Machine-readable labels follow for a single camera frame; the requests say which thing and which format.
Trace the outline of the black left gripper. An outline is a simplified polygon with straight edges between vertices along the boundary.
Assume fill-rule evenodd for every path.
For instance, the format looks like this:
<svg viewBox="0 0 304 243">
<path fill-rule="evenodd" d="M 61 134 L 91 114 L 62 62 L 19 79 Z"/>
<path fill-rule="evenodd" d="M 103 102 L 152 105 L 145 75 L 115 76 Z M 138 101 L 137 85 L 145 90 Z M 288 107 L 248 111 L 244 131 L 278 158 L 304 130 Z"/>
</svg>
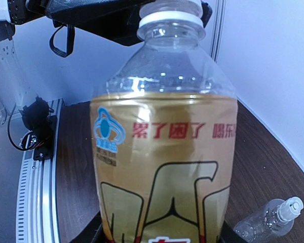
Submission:
<svg viewBox="0 0 304 243">
<path fill-rule="evenodd" d="M 143 5 L 150 1 L 7 0 L 8 22 L 22 25 L 41 17 L 72 25 L 123 46 L 140 43 L 137 37 Z"/>
</svg>

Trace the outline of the right aluminium frame post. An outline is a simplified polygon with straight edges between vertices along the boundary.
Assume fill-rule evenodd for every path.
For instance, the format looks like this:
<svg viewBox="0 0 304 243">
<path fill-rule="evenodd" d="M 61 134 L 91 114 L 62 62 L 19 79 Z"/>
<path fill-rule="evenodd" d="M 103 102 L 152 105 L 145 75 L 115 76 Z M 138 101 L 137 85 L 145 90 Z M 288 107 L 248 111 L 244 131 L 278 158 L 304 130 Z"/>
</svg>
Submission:
<svg viewBox="0 0 304 243">
<path fill-rule="evenodd" d="M 225 9 L 226 9 L 226 0 L 216 1 L 214 26 L 213 26 L 211 46 L 210 46 L 210 56 L 215 62 L 217 62 L 219 55 L 219 49 L 220 49 L 221 37 L 222 37 L 222 31 L 224 25 Z"/>
</svg>

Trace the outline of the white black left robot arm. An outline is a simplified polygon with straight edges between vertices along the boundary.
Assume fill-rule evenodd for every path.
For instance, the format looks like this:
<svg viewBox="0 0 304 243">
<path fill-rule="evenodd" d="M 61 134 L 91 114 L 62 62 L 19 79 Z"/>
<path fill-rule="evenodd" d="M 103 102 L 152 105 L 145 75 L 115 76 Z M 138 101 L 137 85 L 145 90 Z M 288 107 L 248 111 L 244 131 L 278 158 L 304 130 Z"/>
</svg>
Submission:
<svg viewBox="0 0 304 243">
<path fill-rule="evenodd" d="M 123 46 L 139 43 L 139 11 L 152 1 L 0 1 L 0 42 L 11 40 L 15 27 L 48 17 L 54 27 L 67 27 L 67 53 L 79 28 Z"/>
</svg>

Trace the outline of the small clear plastic bottle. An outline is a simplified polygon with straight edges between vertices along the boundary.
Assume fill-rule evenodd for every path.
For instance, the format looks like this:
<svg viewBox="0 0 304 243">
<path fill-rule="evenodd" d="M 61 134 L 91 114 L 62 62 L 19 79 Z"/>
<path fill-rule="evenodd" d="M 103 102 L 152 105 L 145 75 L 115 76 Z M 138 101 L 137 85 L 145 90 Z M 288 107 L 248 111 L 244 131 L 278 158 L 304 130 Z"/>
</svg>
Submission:
<svg viewBox="0 0 304 243">
<path fill-rule="evenodd" d="M 297 196 L 273 199 L 237 223 L 234 232 L 246 242 L 270 242 L 290 232 L 303 208 Z"/>
</svg>

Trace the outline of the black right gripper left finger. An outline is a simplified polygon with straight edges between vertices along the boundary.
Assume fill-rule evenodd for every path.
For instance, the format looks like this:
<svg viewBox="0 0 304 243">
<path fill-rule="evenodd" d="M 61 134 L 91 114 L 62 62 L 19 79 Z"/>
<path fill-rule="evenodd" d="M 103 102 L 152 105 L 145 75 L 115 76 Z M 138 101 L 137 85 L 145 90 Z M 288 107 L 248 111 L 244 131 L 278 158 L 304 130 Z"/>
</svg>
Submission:
<svg viewBox="0 0 304 243">
<path fill-rule="evenodd" d="M 102 228 L 101 214 L 98 212 L 96 216 L 89 222 L 84 231 L 85 243 L 103 243 L 104 233 Z"/>
</svg>

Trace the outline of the large gold label drink bottle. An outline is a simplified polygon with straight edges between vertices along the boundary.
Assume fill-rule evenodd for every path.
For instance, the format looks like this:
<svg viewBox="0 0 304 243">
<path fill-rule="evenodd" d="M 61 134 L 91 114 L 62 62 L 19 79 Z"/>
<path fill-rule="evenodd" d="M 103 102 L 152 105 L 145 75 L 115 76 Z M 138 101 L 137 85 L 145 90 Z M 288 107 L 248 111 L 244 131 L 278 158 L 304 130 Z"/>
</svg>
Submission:
<svg viewBox="0 0 304 243">
<path fill-rule="evenodd" d="M 230 194 L 238 103 L 203 50 L 201 1 L 139 12 L 143 46 L 91 100 L 106 242 L 219 242 Z"/>
</svg>

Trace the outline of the front aluminium frame rail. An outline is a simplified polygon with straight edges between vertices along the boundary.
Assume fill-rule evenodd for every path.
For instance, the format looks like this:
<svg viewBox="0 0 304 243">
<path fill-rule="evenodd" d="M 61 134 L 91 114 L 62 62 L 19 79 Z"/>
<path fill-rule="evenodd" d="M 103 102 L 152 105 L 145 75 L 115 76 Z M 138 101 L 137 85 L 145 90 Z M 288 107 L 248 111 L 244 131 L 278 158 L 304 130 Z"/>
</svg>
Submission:
<svg viewBox="0 0 304 243">
<path fill-rule="evenodd" d="M 58 129 L 63 106 L 62 98 L 49 102 L 55 119 L 52 156 L 40 154 L 40 158 L 35 160 L 36 151 L 23 152 L 17 193 L 15 242 L 60 242 L 56 166 Z"/>
</svg>

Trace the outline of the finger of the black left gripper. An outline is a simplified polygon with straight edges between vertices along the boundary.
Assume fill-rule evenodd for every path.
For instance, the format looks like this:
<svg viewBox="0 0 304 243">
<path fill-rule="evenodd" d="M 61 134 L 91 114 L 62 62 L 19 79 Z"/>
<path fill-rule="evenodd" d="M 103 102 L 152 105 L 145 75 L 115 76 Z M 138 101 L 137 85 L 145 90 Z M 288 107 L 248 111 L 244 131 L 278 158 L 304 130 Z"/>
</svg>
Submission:
<svg viewBox="0 0 304 243">
<path fill-rule="evenodd" d="M 205 28 L 212 16 L 213 11 L 212 11 L 211 6 L 207 2 L 201 1 L 201 6 L 202 6 L 202 10 L 203 10 L 201 20 L 203 23 L 203 27 Z"/>
</svg>

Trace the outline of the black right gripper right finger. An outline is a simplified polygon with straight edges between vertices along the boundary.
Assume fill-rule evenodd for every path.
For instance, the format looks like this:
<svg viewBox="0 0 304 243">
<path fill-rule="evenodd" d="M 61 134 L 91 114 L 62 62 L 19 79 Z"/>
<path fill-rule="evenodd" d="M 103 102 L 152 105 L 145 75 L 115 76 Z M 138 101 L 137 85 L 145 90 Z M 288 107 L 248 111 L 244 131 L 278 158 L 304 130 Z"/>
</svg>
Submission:
<svg viewBox="0 0 304 243">
<path fill-rule="evenodd" d="M 247 241 L 238 236 L 233 231 L 233 229 L 224 221 L 219 236 L 219 243 L 247 243 Z"/>
</svg>

